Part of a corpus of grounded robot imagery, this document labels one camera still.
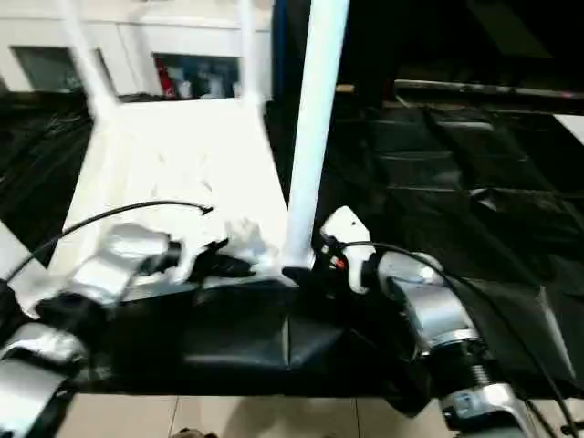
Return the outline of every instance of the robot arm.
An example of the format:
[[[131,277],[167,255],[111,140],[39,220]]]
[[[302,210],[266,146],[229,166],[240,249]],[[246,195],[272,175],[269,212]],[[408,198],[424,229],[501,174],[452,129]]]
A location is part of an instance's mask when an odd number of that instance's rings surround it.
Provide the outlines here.
[[[0,350],[0,437],[51,436],[75,394],[71,381],[136,276],[177,266],[181,245],[136,224],[113,227],[62,290],[36,306]]]
[[[344,258],[340,264],[333,260],[333,265],[347,270],[353,293],[382,293],[401,310],[449,429],[464,433],[461,436],[537,436],[526,405],[503,379],[461,301],[436,274],[442,269],[436,260],[418,254],[435,266],[432,269],[403,254],[386,252],[380,257],[362,246],[332,254],[335,242],[370,240],[369,231],[348,207],[338,209],[321,233],[329,242],[328,257]]]

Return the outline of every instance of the black fabric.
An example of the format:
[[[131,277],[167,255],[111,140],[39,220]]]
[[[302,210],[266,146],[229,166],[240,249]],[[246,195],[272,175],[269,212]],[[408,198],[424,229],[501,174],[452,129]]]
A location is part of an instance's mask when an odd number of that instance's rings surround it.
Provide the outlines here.
[[[289,190],[296,111],[266,124]],[[348,205],[376,241],[423,251],[488,293],[568,391],[584,388],[584,148],[552,116],[364,109],[338,95],[315,230]],[[480,297],[464,302],[526,391],[549,387]]]
[[[422,365],[359,333],[322,287],[276,282],[126,303],[82,376],[83,391],[131,394],[381,396],[406,413],[427,402]]]
[[[29,249],[61,231],[92,126],[80,94],[0,99],[0,220]]]

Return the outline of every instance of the tiled floor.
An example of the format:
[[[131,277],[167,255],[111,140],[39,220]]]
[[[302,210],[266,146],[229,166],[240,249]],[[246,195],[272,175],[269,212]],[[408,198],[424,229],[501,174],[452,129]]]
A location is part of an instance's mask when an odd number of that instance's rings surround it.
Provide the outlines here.
[[[538,404],[552,424],[563,423],[553,403]],[[572,402],[572,407],[583,412],[581,401]],[[219,438],[453,436],[436,402],[411,420],[373,399],[80,395],[58,438],[167,438],[184,427],[214,432]]]

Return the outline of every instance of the red object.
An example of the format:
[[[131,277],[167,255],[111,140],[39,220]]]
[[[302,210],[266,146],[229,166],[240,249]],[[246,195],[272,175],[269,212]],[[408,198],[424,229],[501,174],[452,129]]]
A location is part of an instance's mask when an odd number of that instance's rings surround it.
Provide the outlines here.
[[[166,65],[156,59],[156,70],[158,71],[158,79],[161,82],[162,86],[162,93],[167,98],[176,98],[176,92],[174,91],[174,85],[172,84],[172,79],[168,74],[168,70],[166,69]]]

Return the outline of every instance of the white rod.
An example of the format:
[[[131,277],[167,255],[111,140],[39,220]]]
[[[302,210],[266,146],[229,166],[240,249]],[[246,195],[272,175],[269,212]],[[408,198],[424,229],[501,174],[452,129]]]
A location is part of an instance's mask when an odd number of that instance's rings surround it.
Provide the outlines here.
[[[239,74],[243,99],[256,102],[259,98],[256,74],[256,24],[252,0],[239,0],[239,25],[241,27],[241,57]]]
[[[284,266],[306,266],[349,0],[312,0],[302,76]]]
[[[69,38],[71,51],[81,82],[89,98],[89,108],[94,117],[109,114],[116,104],[106,75],[89,45],[78,13],[77,0],[56,0],[65,32]]]

